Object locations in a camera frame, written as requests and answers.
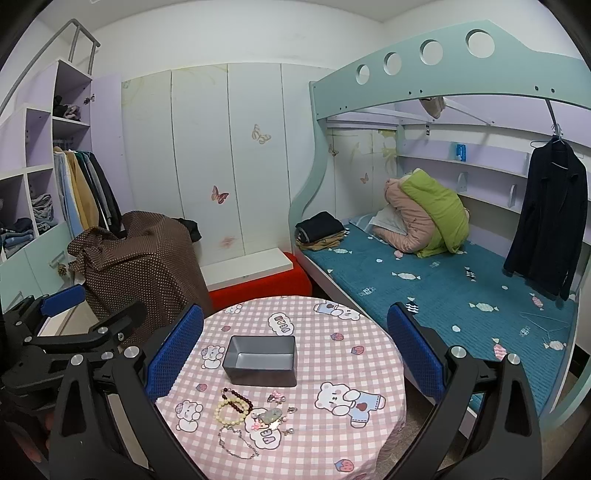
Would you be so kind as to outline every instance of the white board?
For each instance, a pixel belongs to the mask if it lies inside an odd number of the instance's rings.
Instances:
[[[257,280],[293,270],[291,260],[278,248],[256,254],[232,258],[202,268],[203,279],[209,291],[232,287],[246,281]]]
[[[172,72],[123,82],[125,156],[135,208],[183,217],[174,161],[170,85]]]
[[[339,220],[373,210],[373,140],[371,130],[333,129],[335,202]]]
[[[174,70],[172,101],[183,211],[203,235],[197,249],[199,264],[240,257],[244,246],[230,144],[228,66]]]
[[[291,248],[281,66],[228,65],[230,136],[245,253]]]
[[[309,83],[324,78],[332,71],[305,65],[285,63],[281,65],[291,200],[303,188],[314,161],[314,131]],[[336,213],[332,155],[329,156],[329,165],[324,180],[315,197],[304,210],[303,217],[309,218],[322,211],[327,211],[332,215]]]

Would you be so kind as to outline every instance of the black clothing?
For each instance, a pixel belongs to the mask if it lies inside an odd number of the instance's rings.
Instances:
[[[303,244],[313,244],[326,236],[345,230],[329,212],[320,212],[295,226],[295,237]]]
[[[504,268],[563,300],[587,222],[587,171],[570,145],[554,137],[531,156],[517,233]]]

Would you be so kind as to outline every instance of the folded clothes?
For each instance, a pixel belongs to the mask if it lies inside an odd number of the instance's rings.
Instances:
[[[4,233],[22,233],[33,229],[33,222],[30,218],[19,218],[12,225],[0,224],[0,234]]]
[[[324,237],[313,244],[303,244],[302,242],[296,239],[295,244],[300,250],[324,250],[325,248],[338,247],[340,245],[340,241],[343,238],[345,238],[346,234],[347,232],[343,230],[342,232],[338,232],[334,235]]]
[[[31,201],[33,204],[33,215],[39,233],[47,232],[51,227],[57,225],[53,218],[53,201],[51,195],[44,193]]]
[[[6,240],[7,238],[12,238],[15,236],[27,236],[32,234],[33,230],[25,230],[24,232],[5,232],[0,234],[0,244],[4,244],[4,240]]]
[[[31,240],[33,240],[32,235],[12,236],[12,237],[4,240],[4,246],[8,248],[8,247],[12,247],[13,245],[25,244],[25,243],[27,244]]]
[[[302,244],[313,244],[343,230],[343,224],[329,212],[320,212],[295,226],[295,238]]]
[[[15,253],[17,253],[21,248],[23,248],[26,244],[30,243],[31,241],[29,240],[28,242],[24,242],[22,244],[18,244],[18,245],[13,245],[12,247],[7,247],[4,249],[4,253],[6,253],[6,258],[10,257],[11,255],[14,255]]]

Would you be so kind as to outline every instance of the silver bolt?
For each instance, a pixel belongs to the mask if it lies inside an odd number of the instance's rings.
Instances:
[[[72,365],[80,365],[82,363],[82,360],[84,360],[84,357],[81,354],[77,353],[72,357],[70,363]]]
[[[125,349],[125,352],[123,352],[123,354],[127,357],[127,358],[135,358],[138,356],[139,354],[139,348],[136,347],[135,345],[129,346]]]
[[[519,358],[519,355],[516,353],[510,353],[507,355],[507,360],[509,360],[509,362],[513,365],[519,365],[521,363],[521,358]]]
[[[456,358],[464,358],[467,352],[466,349],[462,346],[454,346],[452,347],[452,355]]]

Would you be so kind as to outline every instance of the red stool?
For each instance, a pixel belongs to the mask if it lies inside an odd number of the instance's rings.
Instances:
[[[209,292],[213,302],[213,311],[218,312],[237,303],[264,297],[281,295],[310,297],[312,283],[308,275],[292,254],[284,253],[293,263],[292,270]]]

